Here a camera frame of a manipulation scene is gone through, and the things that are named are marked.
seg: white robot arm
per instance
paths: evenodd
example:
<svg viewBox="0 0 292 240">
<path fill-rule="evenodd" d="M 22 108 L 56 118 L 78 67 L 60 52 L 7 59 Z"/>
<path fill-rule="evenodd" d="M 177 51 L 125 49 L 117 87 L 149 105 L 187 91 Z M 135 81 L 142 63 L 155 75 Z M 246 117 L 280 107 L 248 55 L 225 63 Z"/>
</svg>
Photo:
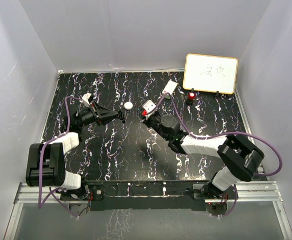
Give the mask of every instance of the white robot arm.
<svg viewBox="0 0 292 240">
<path fill-rule="evenodd" d="M 264 158 L 263 152 L 242 135 L 229 135 L 213 139 L 196 139 L 182 131 L 180 123 L 171 115 L 149 113 L 156 105 L 148 100 L 142 106 L 142 122 L 153 128 L 168 141 L 168 146 L 179 154 L 203 154 L 219 157 L 225 167 L 201 189 L 200 194 L 219 198 L 225 190 L 239 181 L 249 182 Z"/>
</svg>

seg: white wall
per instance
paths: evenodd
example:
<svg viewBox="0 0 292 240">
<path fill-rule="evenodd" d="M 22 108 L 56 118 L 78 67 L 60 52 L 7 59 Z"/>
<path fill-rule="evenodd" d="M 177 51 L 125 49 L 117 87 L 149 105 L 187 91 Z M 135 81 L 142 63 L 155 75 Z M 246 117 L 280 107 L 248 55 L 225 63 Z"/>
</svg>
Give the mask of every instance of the white wall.
<svg viewBox="0 0 292 240">
<path fill-rule="evenodd" d="M 17 0 L 0 0 L 0 239 L 28 149 L 38 142 L 57 71 Z"/>
<path fill-rule="evenodd" d="M 237 83 L 252 132 L 273 143 L 278 182 L 292 227 L 292 1 L 271 2 L 239 61 Z M 267 172 L 278 166 L 268 149 Z"/>
<path fill-rule="evenodd" d="M 65 72 L 184 68 L 188 53 L 239 58 L 269 0 L 20 0 Z"/>
</svg>

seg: whiteboard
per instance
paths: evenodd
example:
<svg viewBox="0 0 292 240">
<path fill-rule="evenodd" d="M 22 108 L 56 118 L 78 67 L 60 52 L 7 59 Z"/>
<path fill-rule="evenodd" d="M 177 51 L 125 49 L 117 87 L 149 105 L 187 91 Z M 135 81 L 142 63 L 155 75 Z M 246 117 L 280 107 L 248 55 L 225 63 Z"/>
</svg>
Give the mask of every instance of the whiteboard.
<svg viewBox="0 0 292 240">
<path fill-rule="evenodd" d="M 183 88 L 186 90 L 233 94 L 238 59 L 234 57 L 188 54 Z"/>
</svg>

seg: wire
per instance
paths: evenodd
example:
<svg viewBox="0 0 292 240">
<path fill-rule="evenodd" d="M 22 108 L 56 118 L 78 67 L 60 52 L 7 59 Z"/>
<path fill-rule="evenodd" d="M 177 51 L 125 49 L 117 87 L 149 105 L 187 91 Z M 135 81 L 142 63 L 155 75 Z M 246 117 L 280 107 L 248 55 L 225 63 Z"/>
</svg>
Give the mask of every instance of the wire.
<svg viewBox="0 0 292 240">
<path fill-rule="evenodd" d="M 67 96 L 65 97 L 64 99 L 64 102 L 65 102 L 65 106 L 66 106 L 66 112 L 67 112 L 67 130 L 65 133 L 62 133 L 61 135 L 57 136 L 56 138 L 60 138 L 60 137 L 63 137 L 65 136 L 68 132 L 69 132 L 69 129 L 70 129 L 70 113 L 69 113 L 69 108 L 68 108 L 68 104 L 67 104 L 67 100 L 68 99 L 75 99 L 75 100 L 81 100 L 80 98 L 77 98 L 77 97 L 73 97 L 73 96 Z M 54 141 L 55 138 L 51 139 L 51 140 L 48 140 L 47 142 L 44 143 L 44 145 L 42 146 L 41 148 L 41 152 L 40 152 L 40 158 L 39 158 L 39 191 L 38 191 L 38 208 L 42 208 L 42 206 L 44 205 L 45 201 L 48 199 L 48 197 L 50 195 L 52 195 L 64 208 L 66 208 L 68 211 L 69 209 L 54 195 L 54 192 L 56 192 L 57 190 L 60 190 L 62 189 L 61 187 L 58 187 L 58 188 L 55 188 L 54 190 L 51 190 L 51 188 L 49 188 L 50 192 L 49 194 L 45 197 L 44 201 L 41 202 L 41 197 L 42 197 L 42 165 L 43 165 L 43 158 L 44 158 L 44 151 L 46 149 L 46 146 L 48 144 L 50 144 L 52 141 Z"/>
<path fill-rule="evenodd" d="M 88 206 L 85 207 L 85 208 L 80 212 L 80 214 L 78 214 L 78 216 L 80 217 L 80 215 L 81 215 L 86 209 L 89 209 L 89 207 L 88 207 Z"/>
<path fill-rule="evenodd" d="M 217 203 L 217 204 L 219 204 L 219 205 L 221 205 L 221 204 L 225 204 L 225 203 L 227 202 L 227 200 L 228 200 L 228 193 L 225 192 L 225 193 L 223 194 L 223 196 L 222 196 L 222 199 L 221 199 L 220 203 Z"/>
<path fill-rule="evenodd" d="M 79 215 L 77 215 L 77 214 L 75 214 L 74 212 L 72 212 L 71 210 L 69 210 L 69 208 L 68 207 L 66 207 L 66 205 L 64 205 L 56 196 L 55 196 L 55 194 L 51 194 L 53 197 L 54 197 L 54 199 L 67 211 L 67 212 L 69 212 L 71 215 L 73 215 L 74 217 L 76 217 L 76 218 L 78 218 L 79 217 Z"/>
<path fill-rule="evenodd" d="M 282 161 L 282 157 L 280 155 L 280 153 L 278 152 L 278 150 L 272 145 L 270 144 L 269 142 L 267 142 L 266 140 L 263 140 L 262 138 L 258 137 L 258 136 L 255 136 L 255 135 L 252 135 L 252 134 L 249 134 L 249 133 L 246 133 L 246 132 L 241 132 L 241 131 L 230 131 L 230 132 L 223 132 L 223 133 L 220 133 L 220 134 L 216 134 L 216 135 L 213 135 L 213 136 L 198 136 L 198 135 L 195 135 L 193 134 L 192 132 L 190 132 L 190 130 L 187 128 L 187 126 L 185 125 L 185 123 L 182 121 L 179 113 L 178 113 L 178 109 L 175 105 L 175 102 L 174 102 L 174 99 L 173 97 L 171 96 L 170 93 L 165 93 L 161 96 L 161 98 L 159 99 L 158 103 L 156 104 L 156 106 L 150 111 L 147 113 L 148 114 L 151 114 L 153 113 L 161 104 L 161 102 L 163 101 L 165 95 L 169 95 L 170 96 L 170 99 L 171 99 L 171 104 L 176 112 L 176 115 L 178 117 L 178 120 L 180 122 L 180 124 L 183 126 L 183 128 L 185 129 L 185 131 L 193 138 L 197 139 L 197 140 L 209 140 L 209 139 L 214 139 L 214 138 L 217 138 L 217 137 L 221 137 L 221 136 L 228 136 L 228 135 L 244 135 L 244 136 L 247 136 L 247 137 L 251 137 L 251 138 L 254 138 L 254 139 L 257 139 L 261 142 L 263 142 L 264 144 L 268 145 L 268 147 L 270 147 L 274 153 L 277 155 L 278 157 L 278 160 L 279 160 L 279 166 L 278 166 L 278 169 L 275 170 L 274 172 L 270 172 L 270 173 L 257 173 L 255 174 L 255 176 L 259 176 L 259 177 L 268 177 L 268 176 L 273 176 L 275 174 L 277 174 L 278 172 L 281 171 L 282 169 L 282 165 L 283 165 L 283 161 Z"/>
<path fill-rule="evenodd" d="M 88 201 L 88 207 L 89 207 L 89 208 L 91 207 L 91 201 L 92 201 L 92 199 L 93 199 L 93 193 L 90 192 L 90 193 L 89 193 L 89 197 L 88 197 L 88 199 L 87 199 L 87 201 Z"/>
<path fill-rule="evenodd" d="M 84 196 L 83 198 L 75 198 L 75 197 L 73 197 L 74 199 L 77 199 L 77 200 L 84 200 L 84 199 L 86 199 L 87 197 L 88 197 L 88 195 L 89 195 L 89 193 L 87 193 L 87 195 L 86 196 Z"/>
<path fill-rule="evenodd" d="M 238 198 L 238 191 L 237 191 L 237 188 L 236 188 L 235 185 L 233 186 L 233 189 L 235 191 L 235 201 L 234 201 L 234 204 L 232 205 L 232 207 L 230 208 L 230 210 L 228 212 L 226 212 L 225 214 L 222 215 L 222 217 L 225 217 L 225 216 L 229 215 L 234 210 L 234 208 L 236 206 L 237 198 Z"/>
</svg>

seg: black marble table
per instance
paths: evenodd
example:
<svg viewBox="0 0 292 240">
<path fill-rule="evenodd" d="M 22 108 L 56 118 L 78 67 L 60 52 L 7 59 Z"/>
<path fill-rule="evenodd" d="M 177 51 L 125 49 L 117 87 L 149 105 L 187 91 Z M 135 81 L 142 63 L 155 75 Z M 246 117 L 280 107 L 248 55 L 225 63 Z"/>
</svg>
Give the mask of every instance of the black marble table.
<svg viewBox="0 0 292 240">
<path fill-rule="evenodd" d="M 89 181 L 169 181 L 209 180 L 224 164 L 221 159 L 201 155 L 175 154 L 154 130 L 140 122 L 138 113 L 146 100 L 157 102 L 169 80 L 178 83 L 174 99 L 188 127 L 200 135 L 244 131 L 235 95 L 216 96 L 200 92 L 195 103 L 186 106 L 187 90 L 182 88 L 183 72 L 65 73 L 59 77 L 48 116 L 43 140 L 61 132 L 66 115 L 63 99 L 82 97 L 90 92 L 109 109 L 124 109 L 125 102 L 134 107 L 126 111 L 126 123 L 116 119 L 106 126 L 91 124 L 84 129 L 83 142 L 66 156 L 66 169 L 83 174 Z M 83 104 L 70 101 L 71 111 Z M 173 114 L 170 100 L 159 108 Z"/>
</svg>

